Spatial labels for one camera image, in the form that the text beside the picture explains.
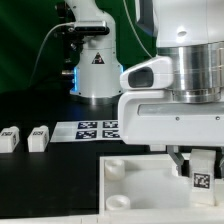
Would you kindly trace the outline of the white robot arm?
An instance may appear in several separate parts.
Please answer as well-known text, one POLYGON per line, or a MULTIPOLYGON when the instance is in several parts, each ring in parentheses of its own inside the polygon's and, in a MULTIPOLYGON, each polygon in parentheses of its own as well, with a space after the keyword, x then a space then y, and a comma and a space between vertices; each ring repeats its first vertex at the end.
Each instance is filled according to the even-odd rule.
POLYGON ((224 179, 224 0, 135 0, 135 8, 156 56, 120 77, 122 140, 167 151, 180 175, 206 170, 185 162, 181 147, 198 148, 200 159, 219 149, 210 174, 224 179))

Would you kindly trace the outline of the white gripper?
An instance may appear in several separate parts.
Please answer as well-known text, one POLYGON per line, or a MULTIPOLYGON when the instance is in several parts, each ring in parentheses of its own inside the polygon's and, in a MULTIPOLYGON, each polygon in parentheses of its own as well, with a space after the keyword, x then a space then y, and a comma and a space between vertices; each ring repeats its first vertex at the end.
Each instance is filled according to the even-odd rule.
POLYGON ((168 90, 173 82, 172 59, 166 56, 124 71, 118 127, 127 144, 166 145, 181 176, 184 157, 178 146, 224 146, 224 102, 179 103, 168 90))

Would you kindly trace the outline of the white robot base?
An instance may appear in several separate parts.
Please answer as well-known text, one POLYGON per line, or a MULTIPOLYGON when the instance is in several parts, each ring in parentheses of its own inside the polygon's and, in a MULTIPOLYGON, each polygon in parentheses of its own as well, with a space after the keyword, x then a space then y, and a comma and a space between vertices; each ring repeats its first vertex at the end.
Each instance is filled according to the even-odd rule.
POLYGON ((120 75, 123 66, 116 53, 116 23, 101 10, 96 0, 62 0, 56 5, 60 18, 60 34, 66 66, 72 79, 70 95, 92 105, 116 102, 122 94, 120 75), (107 35, 76 33, 74 23, 79 21, 105 21, 107 35))

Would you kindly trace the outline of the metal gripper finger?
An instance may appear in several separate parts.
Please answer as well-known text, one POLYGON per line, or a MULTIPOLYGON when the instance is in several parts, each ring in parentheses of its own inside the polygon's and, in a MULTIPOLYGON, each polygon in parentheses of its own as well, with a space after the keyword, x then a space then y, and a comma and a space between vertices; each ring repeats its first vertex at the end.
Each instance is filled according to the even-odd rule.
POLYGON ((224 148, 220 148, 220 152, 218 153, 218 165, 219 178, 224 179, 224 148))

